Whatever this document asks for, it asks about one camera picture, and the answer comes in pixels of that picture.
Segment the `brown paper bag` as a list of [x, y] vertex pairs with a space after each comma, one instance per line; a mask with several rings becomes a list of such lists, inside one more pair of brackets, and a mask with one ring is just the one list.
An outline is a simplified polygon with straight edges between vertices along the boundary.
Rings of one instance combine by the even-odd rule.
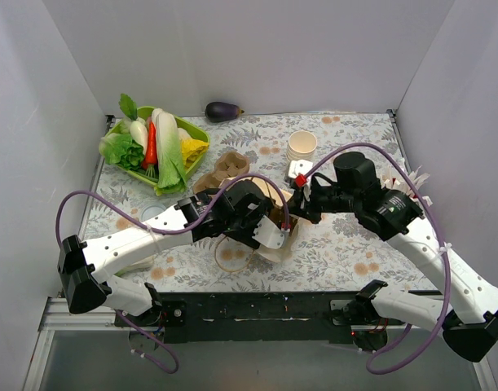
[[[240, 182], [250, 181], [258, 186], [264, 196], [271, 199], [272, 210], [269, 221], [275, 224], [284, 217], [283, 202], [278, 192], [269, 186], [269, 184], [260, 178], [250, 177], [242, 179]], [[290, 229], [284, 233], [283, 237], [278, 238], [274, 231], [270, 231], [270, 225], [264, 223], [262, 228], [256, 229], [256, 238], [264, 239], [259, 248], [250, 248], [247, 244], [242, 244], [239, 240], [222, 237], [215, 245], [214, 260], [220, 269], [227, 273], [238, 273], [255, 264], [256, 258], [261, 258], [266, 262], [281, 263], [291, 257], [292, 244], [297, 238], [301, 224], [298, 219], [290, 216]]]

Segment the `brown pulp cup carrier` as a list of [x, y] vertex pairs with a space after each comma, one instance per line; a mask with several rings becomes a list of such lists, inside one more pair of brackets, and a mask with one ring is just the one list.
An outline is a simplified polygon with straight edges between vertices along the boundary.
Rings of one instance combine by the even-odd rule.
[[219, 188], [227, 178], [249, 172], [250, 159], [239, 152], [226, 152], [217, 159], [214, 169], [202, 175], [193, 186], [195, 193], [209, 188]]

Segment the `stack of white paper cups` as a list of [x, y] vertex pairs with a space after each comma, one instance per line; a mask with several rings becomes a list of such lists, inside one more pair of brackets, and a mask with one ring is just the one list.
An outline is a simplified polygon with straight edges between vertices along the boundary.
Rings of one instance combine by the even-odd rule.
[[317, 138], [311, 132], [299, 130], [292, 133], [287, 145], [286, 156], [288, 161], [313, 161], [317, 145]]

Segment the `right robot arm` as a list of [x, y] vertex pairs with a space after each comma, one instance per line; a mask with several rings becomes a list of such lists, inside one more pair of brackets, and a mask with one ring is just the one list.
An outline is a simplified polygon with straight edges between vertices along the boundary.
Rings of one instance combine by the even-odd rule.
[[498, 288], [488, 283], [445, 241], [413, 176], [400, 169], [381, 179], [362, 152], [331, 155], [336, 178], [308, 160], [293, 160], [289, 212], [317, 223], [324, 213], [353, 213], [358, 223], [404, 255], [443, 295], [420, 297], [374, 279], [337, 318], [375, 323], [395, 319], [441, 337], [470, 362], [480, 362], [498, 341]]

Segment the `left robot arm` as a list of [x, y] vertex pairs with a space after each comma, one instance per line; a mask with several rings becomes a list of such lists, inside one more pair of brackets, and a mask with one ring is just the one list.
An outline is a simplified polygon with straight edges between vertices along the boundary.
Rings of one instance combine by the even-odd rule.
[[161, 316], [155, 288], [118, 277], [118, 272], [157, 253], [225, 235], [258, 249], [261, 224], [271, 198], [256, 183], [240, 180], [227, 189], [208, 189], [178, 201], [145, 222], [97, 239], [59, 239], [57, 270], [72, 314], [100, 306], [124, 310], [143, 325]]

